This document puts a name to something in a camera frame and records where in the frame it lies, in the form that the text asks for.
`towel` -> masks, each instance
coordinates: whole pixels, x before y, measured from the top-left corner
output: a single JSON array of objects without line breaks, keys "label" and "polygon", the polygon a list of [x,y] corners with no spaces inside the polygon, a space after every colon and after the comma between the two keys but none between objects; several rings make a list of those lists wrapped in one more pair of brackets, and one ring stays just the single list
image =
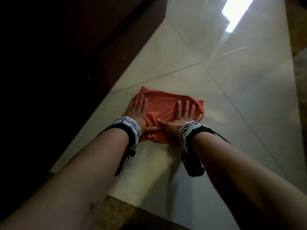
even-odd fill
[{"label": "towel", "polygon": [[[181,101],[182,111],[186,100],[195,104],[194,120],[202,114],[204,115],[204,100],[196,100],[190,96],[166,93],[158,90],[147,89],[142,86],[132,99],[133,101],[138,94],[144,94],[144,98],[148,99],[146,125],[147,127],[159,126],[156,119],[159,118],[167,123],[172,123],[175,120],[175,107],[178,100]],[[140,138],[140,142],[151,140],[153,142],[166,143],[173,146],[180,146],[179,138],[171,134],[165,129],[156,132],[150,132]]]}]

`right hand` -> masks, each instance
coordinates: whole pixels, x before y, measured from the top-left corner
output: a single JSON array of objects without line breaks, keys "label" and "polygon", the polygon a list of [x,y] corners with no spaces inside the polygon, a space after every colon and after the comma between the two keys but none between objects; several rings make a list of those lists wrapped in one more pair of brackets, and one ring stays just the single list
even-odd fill
[{"label": "right hand", "polygon": [[[159,124],[159,126],[164,127],[166,130],[168,130],[172,134],[179,136],[178,132],[180,128],[183,125],[185,125],[186,122],[193,120],[194,112],[195,112],[195,104],[193,103],[190,109],[190,101],[186,100],[185,108],[183,110],[183,115],[181,115],[181,101],[178,100],[176,104],[175,121],[172,123],[167,123],[161,119],[157,119],[157,123]],[[202,118],[203,116],[202,114],[200,114],[195,121],[200,122]]]}]

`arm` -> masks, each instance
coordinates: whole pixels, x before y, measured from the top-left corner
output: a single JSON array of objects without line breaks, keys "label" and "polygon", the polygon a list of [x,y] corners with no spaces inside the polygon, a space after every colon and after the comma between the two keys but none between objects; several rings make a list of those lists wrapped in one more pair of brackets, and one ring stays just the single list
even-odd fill
[{"label": "arm", "polygon": [[[176,120],[157,123],[178,135],[179,129],[193,120],[194,109],[192,105],[189,111],[186,102],[181,116],[178,102]],[[292,184],[209,132],[198,133],[192,147],[240,228],[271,224],[274,228],[307,229],[307,197]]]},{"label": "arm", "polygon": [[[134,119],[144,134],[147,99],[137,96],[124,116]],[[85,146],[62,170],[15,213],[3,229],[84,229],[93,210],[104,200],[128,145],[128,134],[112,128]]]}]

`tile floor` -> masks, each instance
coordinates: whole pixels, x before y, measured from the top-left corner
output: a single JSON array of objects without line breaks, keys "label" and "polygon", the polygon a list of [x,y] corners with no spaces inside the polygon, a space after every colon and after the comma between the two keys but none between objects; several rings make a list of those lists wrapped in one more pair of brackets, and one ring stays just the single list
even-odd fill
[{"label": "tile floor", "polygon": [[[61,162],[121,116],[142,85],[204,99],[202,123],[307,193],[284,0],[168,0],[166,19]],[[207,175],[189,177],[178,155],[140,143],[109,194],[186,228],[238,229]]]}]

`hand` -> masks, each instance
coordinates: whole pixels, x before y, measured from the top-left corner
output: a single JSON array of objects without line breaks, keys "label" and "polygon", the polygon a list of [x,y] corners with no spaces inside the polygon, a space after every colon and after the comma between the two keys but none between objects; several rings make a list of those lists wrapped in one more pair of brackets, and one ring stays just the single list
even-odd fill
[{"label": "hand", "polygon": [[[164,127],[166,130],[168,130],[172,134],[179,136],[178,132],[180,128],[186,122],[193,120],[194,112],[195,112],[195,104],[193,103],[190,109],[190,102],[189,100],[186,100],[185,108],[183,110],[183,115],[181,115],[181,101],[179,100],[176,104],[176,114],[175,114],[176,120],[172,123],[166,123],[161,119],[157,119],[157,123],[159,124],[159,126]],[[200,114],[198,118],[196,119],[196,121],[200,122],[202,118],[203,116],[202,114]]]},{"label": "hand", "polygon": [[147,98],[144,94],[137,95],[135,100],[132,101],[126,109],[123,116],[128,116],[139,125],[141,129],[141,136],[144,135],[146,129],[146,112],[147,112]]}]

